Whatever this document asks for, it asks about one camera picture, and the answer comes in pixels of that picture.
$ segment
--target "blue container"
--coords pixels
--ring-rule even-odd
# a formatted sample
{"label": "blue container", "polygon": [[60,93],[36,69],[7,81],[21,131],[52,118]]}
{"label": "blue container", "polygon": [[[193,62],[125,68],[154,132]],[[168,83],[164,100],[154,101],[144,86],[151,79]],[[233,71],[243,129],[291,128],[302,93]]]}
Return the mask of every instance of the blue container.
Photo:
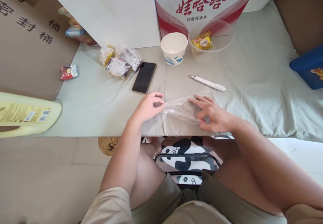
{"label": "blue container", "polygon": [[312,89],[323,88],[323,44],[289,64]]}

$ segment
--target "tiled floor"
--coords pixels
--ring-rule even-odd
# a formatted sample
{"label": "tiled floor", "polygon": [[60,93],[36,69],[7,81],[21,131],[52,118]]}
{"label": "tiled floor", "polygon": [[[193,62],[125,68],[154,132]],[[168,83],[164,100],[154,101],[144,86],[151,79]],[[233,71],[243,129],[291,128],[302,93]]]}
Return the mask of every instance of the tiled floor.
{"label": "tiled floor", "polygon": [[[271,141],[323,185],[323,143]],[[0,139],[0,224],[77,224],[108,162],[97,138]]]}

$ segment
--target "hand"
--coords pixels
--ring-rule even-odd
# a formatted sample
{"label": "hand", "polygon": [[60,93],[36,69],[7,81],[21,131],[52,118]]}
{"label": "hand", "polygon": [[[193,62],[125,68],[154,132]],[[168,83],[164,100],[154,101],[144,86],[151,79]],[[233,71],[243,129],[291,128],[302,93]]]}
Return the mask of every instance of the hand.
{"label": "hand", "polygon": [[130,119],[142,124],[153,118],[165,108],[165,103],[160,97],[164,97],[164,95],[159,92],[151,92],[144,96]]}
{"label": "hand", "polygon": [[[243,121],[241,118],[227,112],[217,105],[214,99],[204,96],[196,95],[196,100],[190,101],[202,110],[196,114],[196,118],[201,122],[200,129],[208,132],[233,132],[237,124]],[[210,123],[207,124],[203,117],[209,117]]]}

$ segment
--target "snack package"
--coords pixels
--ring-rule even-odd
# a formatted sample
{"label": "snack package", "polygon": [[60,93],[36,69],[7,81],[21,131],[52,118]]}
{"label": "snack package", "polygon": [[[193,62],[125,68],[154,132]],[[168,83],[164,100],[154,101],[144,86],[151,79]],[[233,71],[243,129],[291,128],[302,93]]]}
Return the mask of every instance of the snack package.
{"label": "snack package", "polygon": [[115,50],[113,47],[111,47],[110,45],[104,45],[101,49],[100,49],[100,53],[99,53],[99,62],[103,65],[103,66],[107,66],[111,60],[111,58],[115,57]]}
{"label": "snack package", "polygon": [[213,43],[211,40],[211,32],[207,31],[197,38],[191,40],[192,44],[202,50],[208,50],[213,47]]}
{"label": "snack package", "polygon": [[77,22],[77,20],[67,11],[67,9],[65,9],[65,7],[59,8],[58,13],[65,15],[68,18],[68,24],[70,25],[70,27],[65,32],[66,36],[72,37],[75,40],[88,45],[97,43]]}
{"label": "snack package", "polygon": [[61,72],[62,72],[61,80],[69,80],[79,76],[77,66],[74,64],[61,67]]}
{"label": "snack package", "polygon": [[65,35],[68,36],[68,37],[79,37],[81,36],[82,34],[85,33],[85,30],[82,26],[80,25],[75,25],[75,26],[70,26],[66,32],[65,32]]}
{"label": "snack package", "polygon": [[111,58],[106,70],[108,70],[112,76],[126,80],[131,72],[131,67],[128,63],[119,58]]}
{"label": "snack package", "polygon": [[123,51],[118,57],[127,62],[135,72],[138,71],[142,64],[142,56],[135,49],[127,46],[123,46]]}

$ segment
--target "white pen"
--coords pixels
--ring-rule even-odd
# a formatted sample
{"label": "white pen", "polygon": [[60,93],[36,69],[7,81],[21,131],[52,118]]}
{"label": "white pen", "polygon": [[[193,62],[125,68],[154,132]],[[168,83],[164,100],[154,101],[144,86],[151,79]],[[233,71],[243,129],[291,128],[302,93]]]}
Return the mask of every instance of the white pen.
{"label": "white pen", "polygon": [[212,82],[207,81],[205,79],[202,79],[202,78],[198,77],[198,74],[197,75],[194,75],[194,76],[193,75],[190,75],[190,77],[192,79],[195,79],[196,81],[199,81],[199,82],[201,82],[203,84],[206,84],[206,85],[208,85],[208,86],[210,86],[210,87],[212,87],[214,89],[217,89],[219,91],[225,91],[226,90],[226,88],[223,85],[215,84],[215,83],[212,83]]}

